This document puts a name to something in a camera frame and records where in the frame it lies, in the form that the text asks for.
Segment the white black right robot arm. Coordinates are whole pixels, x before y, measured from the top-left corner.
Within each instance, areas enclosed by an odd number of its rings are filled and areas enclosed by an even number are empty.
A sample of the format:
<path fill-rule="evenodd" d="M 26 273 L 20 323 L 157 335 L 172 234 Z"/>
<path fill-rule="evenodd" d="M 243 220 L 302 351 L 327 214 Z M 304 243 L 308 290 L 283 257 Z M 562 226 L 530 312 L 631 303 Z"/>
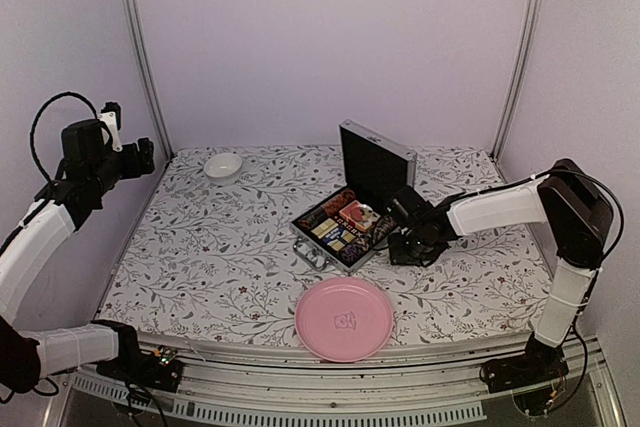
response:
<path fill-rule="evenodd" d="M 620 242 L 611 227 L 624 226 L 624 212 L 611 189 L 562 158 L 527 179 L 449 196 L 437 205 L 405 186 L 387 204 L 401 228 L 389 239 L 399 265 L 434 263 L 462 237 L 520 224 L 547 227 L 556 253 L 552 286 L 543 313 L 517 362 L 517 374 L 537 383 L 552 371 L 567 334 L 584 311 L 605 259 Z"/>

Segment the red playing card deck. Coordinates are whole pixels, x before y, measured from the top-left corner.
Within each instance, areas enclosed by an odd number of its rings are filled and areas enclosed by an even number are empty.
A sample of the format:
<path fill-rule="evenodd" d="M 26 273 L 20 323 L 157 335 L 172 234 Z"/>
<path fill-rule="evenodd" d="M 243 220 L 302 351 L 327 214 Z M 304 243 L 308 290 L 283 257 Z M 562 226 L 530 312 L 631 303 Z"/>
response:
<path fill-rule="evenodd" d="M 339 215 L 360 232 L 370 231 L 381 218 L 370 206 L 357 200 L 343 207 L 339 211 Z"/>

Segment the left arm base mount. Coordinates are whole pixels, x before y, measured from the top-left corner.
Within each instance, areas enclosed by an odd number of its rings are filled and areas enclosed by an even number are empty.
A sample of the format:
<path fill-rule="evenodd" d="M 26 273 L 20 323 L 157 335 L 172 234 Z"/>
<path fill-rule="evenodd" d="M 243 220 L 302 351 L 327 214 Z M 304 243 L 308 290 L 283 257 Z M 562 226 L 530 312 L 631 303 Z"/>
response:
<path fill-rule="evenodd" d="M 184 364 L 174 348 L 159 346 L 153 352 L 133 352 L 96 364 L 99 375 L 164 392 L 176 393 Z"/>

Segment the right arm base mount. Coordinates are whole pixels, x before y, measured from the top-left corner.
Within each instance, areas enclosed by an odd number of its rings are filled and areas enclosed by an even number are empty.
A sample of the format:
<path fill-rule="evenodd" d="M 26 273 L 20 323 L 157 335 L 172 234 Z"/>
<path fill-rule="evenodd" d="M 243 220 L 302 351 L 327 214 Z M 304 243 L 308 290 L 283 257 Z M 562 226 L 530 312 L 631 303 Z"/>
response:
<path fill-rule="evenodd" d="M 562 349 L 543 346 L 484 362 L 480 366 L 479 379 L 490 393 L 498 393 L 559 379 L 568 373 Z"/>

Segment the red dice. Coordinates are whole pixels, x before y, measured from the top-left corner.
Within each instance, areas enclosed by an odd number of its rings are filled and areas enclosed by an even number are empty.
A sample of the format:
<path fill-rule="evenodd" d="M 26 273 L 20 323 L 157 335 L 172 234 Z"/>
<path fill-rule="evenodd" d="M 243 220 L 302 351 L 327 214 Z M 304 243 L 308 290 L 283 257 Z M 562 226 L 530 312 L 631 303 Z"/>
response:
<path fill-rule="evenodd" d="M 358 236 L 358 233 L 359 233 L 358 229 L 353 225 L 351 225 L 348 221 L 344 220 L 341 217 L 337 217 L 336 222 L 346 231 L 350 232 L 354 236 Z"/>

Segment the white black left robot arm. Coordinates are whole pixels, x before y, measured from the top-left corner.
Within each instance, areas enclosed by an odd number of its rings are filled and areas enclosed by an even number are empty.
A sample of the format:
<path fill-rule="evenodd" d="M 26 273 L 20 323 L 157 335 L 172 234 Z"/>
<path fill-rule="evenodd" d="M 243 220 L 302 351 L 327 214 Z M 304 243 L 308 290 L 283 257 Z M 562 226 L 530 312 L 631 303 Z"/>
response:
<path fill-rule="evenodd" d="M 29 392 L 52 374 L 87 363 L 110 362 L 128 381 L 148 373 L 148 359 L 126 324 L 91 322 L 41 332 L 13 327 L 32 282 L 90 214 L 102 209 L 103 196 L 120 180 L 154 172 L 153 142 L 123 144 L 118 130 L 105 114 L 66 127 L 54 178 L 1 246 L 1 383 L 13 392 Z"/>

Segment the blue playing card deck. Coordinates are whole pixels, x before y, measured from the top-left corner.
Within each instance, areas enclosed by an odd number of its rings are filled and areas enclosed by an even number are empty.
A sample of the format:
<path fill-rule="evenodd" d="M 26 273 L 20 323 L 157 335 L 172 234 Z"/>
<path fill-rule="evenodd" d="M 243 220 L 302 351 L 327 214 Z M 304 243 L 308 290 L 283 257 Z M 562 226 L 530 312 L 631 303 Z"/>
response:
<path fill-rule="evenodd" d="M 312 235 L 334 252 L 340 252 L 357 236 L 343 229 L 336 219 L 327 219 L 311 231 Z"/>

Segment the aluminium poker chip case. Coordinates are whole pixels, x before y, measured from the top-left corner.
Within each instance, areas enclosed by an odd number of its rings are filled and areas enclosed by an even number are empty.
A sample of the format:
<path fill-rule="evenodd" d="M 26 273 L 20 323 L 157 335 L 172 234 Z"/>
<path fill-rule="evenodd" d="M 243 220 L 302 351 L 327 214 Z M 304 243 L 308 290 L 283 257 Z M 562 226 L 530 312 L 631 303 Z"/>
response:
<path fill-rule="evenodd" d="M 401 188 L 414 185 L 417 153 L 352 120 L 343 121 L 339 131 L 346 184 L 295 218 L 291 229 L 295 234 L 294 253 L 307 266 L 316 271 L 333 266 L 351 274 L 376 252 L 370 251 L 353 265 L 345 265 L 338 258 L 339 252 L 334 252 L 312 235 L 314 228 L 302 228 L 297 220 L 346 188 L 355 192 L 355 200 L 370 206 L 381 218 L 390 216 L 387 203 Z"/>

